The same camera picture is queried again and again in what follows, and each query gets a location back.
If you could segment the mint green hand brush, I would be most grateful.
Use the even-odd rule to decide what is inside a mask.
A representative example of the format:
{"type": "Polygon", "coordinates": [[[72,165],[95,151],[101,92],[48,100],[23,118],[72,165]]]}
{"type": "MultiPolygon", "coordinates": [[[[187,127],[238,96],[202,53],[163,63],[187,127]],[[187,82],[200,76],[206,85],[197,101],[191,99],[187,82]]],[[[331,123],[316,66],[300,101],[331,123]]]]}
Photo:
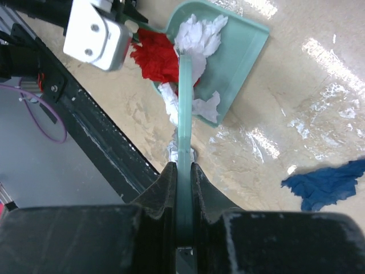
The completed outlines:
{"type": "Polygon", "coordinates": [[[190,143],[192,136],[192,59],[181,55],[179,59],[179,106],[177,125],[177,184],[176,184],[176,245],[178,248],[193,245],[193,196],[190,178],[190,143]]]}

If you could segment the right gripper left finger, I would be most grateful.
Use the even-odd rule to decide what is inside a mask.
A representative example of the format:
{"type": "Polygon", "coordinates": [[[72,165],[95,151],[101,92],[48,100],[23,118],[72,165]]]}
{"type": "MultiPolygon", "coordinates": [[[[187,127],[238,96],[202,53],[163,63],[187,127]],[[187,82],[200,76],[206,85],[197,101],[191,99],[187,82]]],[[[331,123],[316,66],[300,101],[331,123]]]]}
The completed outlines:
{"type": "Polygon", "coordinates": [[[122,205],[16,209],[1,221],[2,273],[175,273],[176,165],[122,205]]]}

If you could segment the mint green dustpan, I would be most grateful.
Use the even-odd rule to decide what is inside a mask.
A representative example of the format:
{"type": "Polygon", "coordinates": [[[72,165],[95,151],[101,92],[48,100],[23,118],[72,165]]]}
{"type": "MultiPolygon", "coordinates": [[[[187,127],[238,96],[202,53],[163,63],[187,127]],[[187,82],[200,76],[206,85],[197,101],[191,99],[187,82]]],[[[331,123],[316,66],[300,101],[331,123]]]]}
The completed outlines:
{"type": "Polygon", "coordinates": [[[255,61],[263,49],[269,29],[259,23],[245,19],[229,10],[207,1],[185,1],[177,6],[164,30],[156,30],[145,24],[139,28],[164,33],[175,44],[180,25],[194,14],[199,21],[213,21],[219,15],[228,17],[228,22],[220,31],[221,44],[217,51],[208,57],[206,69],[198,81],[193,80],[193,98],[208,100],[215,91],[220,95],[217,106],[217,123],[212,123],[200,115],[194,115],[212,127],[218,126],[244,81],[248,77],[255,61]]]}

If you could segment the grey white paper scrap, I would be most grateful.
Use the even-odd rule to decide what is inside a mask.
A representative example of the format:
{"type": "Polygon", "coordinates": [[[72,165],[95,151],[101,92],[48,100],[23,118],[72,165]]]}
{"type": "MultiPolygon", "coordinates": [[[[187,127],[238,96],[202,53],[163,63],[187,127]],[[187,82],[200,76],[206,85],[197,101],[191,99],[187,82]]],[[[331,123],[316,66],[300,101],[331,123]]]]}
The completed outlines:
{"type": "MultiPolygon", "coordinates": [[[[178,128],[176,127],[174,130],[174,133],[172,135],[172,140],[168,144],[167,147],[168,151],[168,160],[170,162],[178,162],[178,128]]],[[[196,162],[197,161],[197,152],[196,150],[191,147],[190,148],[190,162],[196,162]]]]}

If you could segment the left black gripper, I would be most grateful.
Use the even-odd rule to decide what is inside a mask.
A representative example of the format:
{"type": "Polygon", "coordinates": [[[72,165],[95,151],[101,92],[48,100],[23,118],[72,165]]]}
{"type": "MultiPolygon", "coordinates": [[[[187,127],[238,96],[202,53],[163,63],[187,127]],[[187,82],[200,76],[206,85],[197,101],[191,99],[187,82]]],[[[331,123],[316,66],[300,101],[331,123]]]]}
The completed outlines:
{"type": "Polygon", "coordinates": [[[124,24],[127,20],[140,25],[148,24],[148,19],[143,16],[136,8],[136,1],[131,0],[113,0],[111,9],[111,20],[116,23],[124,24]]]}

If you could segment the blue paper scrap right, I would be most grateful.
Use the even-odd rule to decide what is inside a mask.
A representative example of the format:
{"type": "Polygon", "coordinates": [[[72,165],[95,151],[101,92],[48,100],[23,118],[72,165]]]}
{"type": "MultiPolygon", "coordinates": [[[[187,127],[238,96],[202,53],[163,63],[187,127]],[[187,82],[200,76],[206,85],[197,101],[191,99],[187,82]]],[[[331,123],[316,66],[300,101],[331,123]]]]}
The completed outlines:
{"type": "Polygon", "coordinates": [[[339,167],[324,167],[306,174],[296,174],[281,182],[302,198],[301,210],[318,212],[356,195],[358,178],[364,175],[364,159],[349,161],[339,167]]]}

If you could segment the red paper scrap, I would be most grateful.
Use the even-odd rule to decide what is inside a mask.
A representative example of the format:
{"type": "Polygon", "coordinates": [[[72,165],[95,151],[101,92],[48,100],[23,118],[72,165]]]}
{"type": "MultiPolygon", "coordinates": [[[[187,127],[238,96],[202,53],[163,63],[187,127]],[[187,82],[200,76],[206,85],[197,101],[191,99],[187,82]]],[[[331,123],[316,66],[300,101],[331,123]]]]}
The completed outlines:
{"type": "Polygon", "coordinates": [[[179,81],[179,61],[174,44],[164,33],[139,28],[138,42],[133,43],[130,57],[141,69],[144,79],[159,83],[179,81]]]}

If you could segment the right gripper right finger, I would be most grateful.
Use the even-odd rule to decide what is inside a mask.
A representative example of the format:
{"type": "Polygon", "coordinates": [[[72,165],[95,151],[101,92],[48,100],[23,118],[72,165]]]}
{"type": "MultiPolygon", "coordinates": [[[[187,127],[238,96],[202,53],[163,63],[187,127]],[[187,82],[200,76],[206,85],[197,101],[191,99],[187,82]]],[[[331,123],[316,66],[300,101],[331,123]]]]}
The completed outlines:
{"type": "Polygon", "coordinates": [[[340,213],[245,211],[191,166],[196,273],[363,273],[364,235],[340,213]]]}

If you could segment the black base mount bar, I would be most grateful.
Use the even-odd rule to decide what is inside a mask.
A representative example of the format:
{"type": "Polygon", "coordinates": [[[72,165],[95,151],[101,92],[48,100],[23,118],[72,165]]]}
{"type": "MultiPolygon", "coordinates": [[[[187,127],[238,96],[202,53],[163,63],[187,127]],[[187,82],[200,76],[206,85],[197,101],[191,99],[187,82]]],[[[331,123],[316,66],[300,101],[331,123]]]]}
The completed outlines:
{"type": "Polygon", "coordinates": [[[18,208],[130,203],[159,175],[22,19],[65,39],[72,2],[1,2],[1,189],[18,208]]]}

